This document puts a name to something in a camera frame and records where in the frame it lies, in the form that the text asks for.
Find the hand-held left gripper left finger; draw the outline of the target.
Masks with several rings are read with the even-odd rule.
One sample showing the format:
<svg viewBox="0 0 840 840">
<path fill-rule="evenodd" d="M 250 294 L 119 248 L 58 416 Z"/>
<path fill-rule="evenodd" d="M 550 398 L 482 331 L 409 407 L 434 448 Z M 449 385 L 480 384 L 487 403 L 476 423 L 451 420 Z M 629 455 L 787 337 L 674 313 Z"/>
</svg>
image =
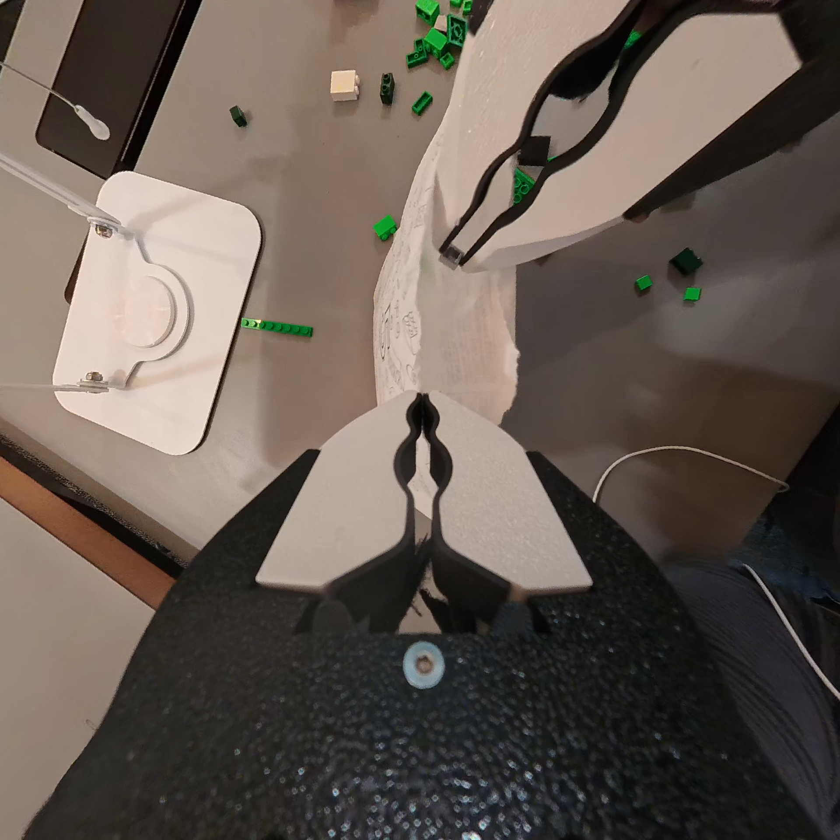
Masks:
<svg viewBox="0 0 840 840">
<path fill-rule="evenodd" d="M 413 576 L 416 442 L 423 398 L 405 392 L 354 419 L 319 453 L 256 582 L 334 599 L 390 599 Z"/>
</svg>

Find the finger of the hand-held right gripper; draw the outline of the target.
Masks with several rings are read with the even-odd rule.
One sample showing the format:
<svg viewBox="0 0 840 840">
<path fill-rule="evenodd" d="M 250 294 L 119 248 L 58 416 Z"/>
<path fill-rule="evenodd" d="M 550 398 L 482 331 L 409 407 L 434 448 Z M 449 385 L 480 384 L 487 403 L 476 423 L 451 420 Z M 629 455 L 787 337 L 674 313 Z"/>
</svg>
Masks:
<svg viewBox="0 0 840 840">
<path fill-rule="evenodd" d="M 635 2 L 492 3 L 458 65 L 437 163 L 436 246 L 475 258 L 513 207 L 518 152 L 553 79 L 634 15 Z"/>
<path fill-rule="evenodd" d="M 458 212 L 458 267 L 517 266 L 596 235 L 802 67 L 781 16 L 761 9 L 687 9 L 665 21 L 610 75 L 603 111 L 588 132 L 546 163 L 512 200 L 516 157 L 573 59 L 606 42 L 631 9 L 570 10 L 563 58 L 543 39 L 520 85 L 500 84 L 499 123 L 482 150 L 470 204 Z"/>
</svg>

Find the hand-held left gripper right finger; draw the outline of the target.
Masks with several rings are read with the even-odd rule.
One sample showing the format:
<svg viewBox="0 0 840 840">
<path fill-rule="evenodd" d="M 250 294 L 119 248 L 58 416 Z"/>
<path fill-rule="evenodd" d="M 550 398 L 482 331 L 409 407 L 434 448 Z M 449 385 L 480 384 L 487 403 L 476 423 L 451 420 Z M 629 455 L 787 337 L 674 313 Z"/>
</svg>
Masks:
<svg viewBox="0 0 840 840">
<path fill-rule="evenodd" d="M 427 394 L 433 574 L 450 601 L 586 592 L 592 577 L 525 450 L 441 392 Z"/>
</svg>

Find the white paper bag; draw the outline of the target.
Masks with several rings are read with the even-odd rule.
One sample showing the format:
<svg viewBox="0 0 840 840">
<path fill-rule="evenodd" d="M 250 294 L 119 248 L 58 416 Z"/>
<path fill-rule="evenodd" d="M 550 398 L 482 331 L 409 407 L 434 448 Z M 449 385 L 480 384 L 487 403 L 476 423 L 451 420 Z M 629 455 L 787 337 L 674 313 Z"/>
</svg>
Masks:
<svg viewBox="0 0 840 840">
<path fill-rule="evenodd" d="M 498 426 L 518 389 L 516 270 L 464 274 L 440 261 L 431 233 L 443 134 L 417 167 L 374 289 L 376 403 L 437 391 Z"/>
</svg>

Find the grey desk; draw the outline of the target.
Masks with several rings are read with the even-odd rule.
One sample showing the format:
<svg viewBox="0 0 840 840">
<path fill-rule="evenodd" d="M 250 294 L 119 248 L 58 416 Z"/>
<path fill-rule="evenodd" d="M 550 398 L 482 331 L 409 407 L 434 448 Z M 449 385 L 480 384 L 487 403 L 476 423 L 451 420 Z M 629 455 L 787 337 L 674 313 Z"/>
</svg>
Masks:
<svg viewBox="0 0 840 840">
<path fill-rule="evenodd" d="M 372 298 L 451 76 L 406 73 L 410 2 L 203 2 L 137 162 L 249 207 L 264 245 L 202 446 L 168 456 L 2 394 L 2 433 L 189 562 L 306 448 L 375 405 Z M 334 102 L 354 69 L 358 101 Z M 382 74 L 395 78 L 382 105 Z M 434 96 L 420 118 L 412 104 Z M 229 109 L 239 106 L 248 127 Z M 682 277 L 669 260 L 693 249 Z M 637 294 L 634 281 L 653 286 Z M 702 289 L 684 302 L 687 287 Z M 503 426 L 586 491 L 615 458 L 691 445 L 787 477 L 838 404 L 838 117 L 790 152 L 518 272 L 518 393 Z"/>
</svg>

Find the long green plate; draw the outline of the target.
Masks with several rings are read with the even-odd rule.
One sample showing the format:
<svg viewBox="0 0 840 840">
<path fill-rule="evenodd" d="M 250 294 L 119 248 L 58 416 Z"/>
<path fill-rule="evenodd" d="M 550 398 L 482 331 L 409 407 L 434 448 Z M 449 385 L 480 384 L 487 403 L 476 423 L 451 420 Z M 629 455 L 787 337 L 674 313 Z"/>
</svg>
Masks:
<svg viewBox="0 0 840 840">
<path fill-rule="evenodd" d="M 264 319 L 241 318 L 240 327 L 253 331 L 282 333 L 302 338 L 313 336 L 313 327 L 289 322 L 278 322 Z"/>
</svg>

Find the white table with wooden edge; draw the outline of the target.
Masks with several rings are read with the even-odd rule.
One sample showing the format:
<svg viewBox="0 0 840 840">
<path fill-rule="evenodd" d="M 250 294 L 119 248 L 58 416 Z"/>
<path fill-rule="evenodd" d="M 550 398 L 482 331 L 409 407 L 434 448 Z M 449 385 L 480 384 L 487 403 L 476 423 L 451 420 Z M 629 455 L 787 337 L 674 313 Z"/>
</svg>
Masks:
<svg viewBox="0 0 840 840">
<path fill-rule="evenodd" d="M 170 575 L 2 458 L 1 834 L 99 728 Z"/>
</svg>

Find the person's denim-clad leg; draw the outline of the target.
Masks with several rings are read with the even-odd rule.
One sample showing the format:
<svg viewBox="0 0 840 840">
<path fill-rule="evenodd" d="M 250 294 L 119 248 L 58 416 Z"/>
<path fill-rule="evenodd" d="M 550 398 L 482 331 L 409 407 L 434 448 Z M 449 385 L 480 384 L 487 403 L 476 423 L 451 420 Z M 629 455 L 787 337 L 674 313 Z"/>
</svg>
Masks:
<svg viewBox="0 0 840 840">
<path fill-rule="evenodd" d="M 763 512 L 744 541 L 749 561 L 768 581 L 808 595 L 838 601 L 838 563 L 817 540 L 785 527 L 780 518 Z"/>
</svg>

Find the person's torso in ribbed sweater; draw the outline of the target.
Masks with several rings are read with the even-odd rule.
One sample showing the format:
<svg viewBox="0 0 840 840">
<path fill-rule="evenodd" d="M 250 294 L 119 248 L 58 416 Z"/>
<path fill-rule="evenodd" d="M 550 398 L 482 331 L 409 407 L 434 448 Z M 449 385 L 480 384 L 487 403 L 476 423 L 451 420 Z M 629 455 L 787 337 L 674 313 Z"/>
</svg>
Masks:
<svg viewBox="0 0 840 840">
<path fill-rule="evenodd" d="M 839 838 L 838 613 L 746 565 L 660 570 L 686 604 L 762 751 L 823 838 Z"/>
</svg>

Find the black rectangular panel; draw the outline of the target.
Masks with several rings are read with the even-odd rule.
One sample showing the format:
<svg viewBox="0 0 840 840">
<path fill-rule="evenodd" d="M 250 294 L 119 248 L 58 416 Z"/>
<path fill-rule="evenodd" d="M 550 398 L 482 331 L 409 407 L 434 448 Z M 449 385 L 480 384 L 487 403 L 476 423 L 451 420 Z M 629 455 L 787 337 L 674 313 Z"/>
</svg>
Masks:
<svg viewBox="0 0 840 840">
<path fill-rule="evenodd" d="M 72 110 L 49 97 L 40 146 L 107 179 L 137 164 L 189 36 L 200 1 L 85 1 L 53 88 L 110 129 L 97 140 Z"/>
</svg>

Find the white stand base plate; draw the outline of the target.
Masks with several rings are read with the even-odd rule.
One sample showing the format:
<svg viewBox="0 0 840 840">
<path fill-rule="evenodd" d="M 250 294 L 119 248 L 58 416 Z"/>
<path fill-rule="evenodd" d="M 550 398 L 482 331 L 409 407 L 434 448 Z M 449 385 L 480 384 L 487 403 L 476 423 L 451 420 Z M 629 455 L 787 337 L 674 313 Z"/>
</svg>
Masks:
<svg viewBox="0 0 840 840">
<path fill-rule="evenodd" d="M 262 245 L 246 206 L 132 171 L 95 202 L 1 155 L 2 170 L 88 224 L 49 384 L 68 412 L 156 449 L 203 441 Z"/>
</svg>

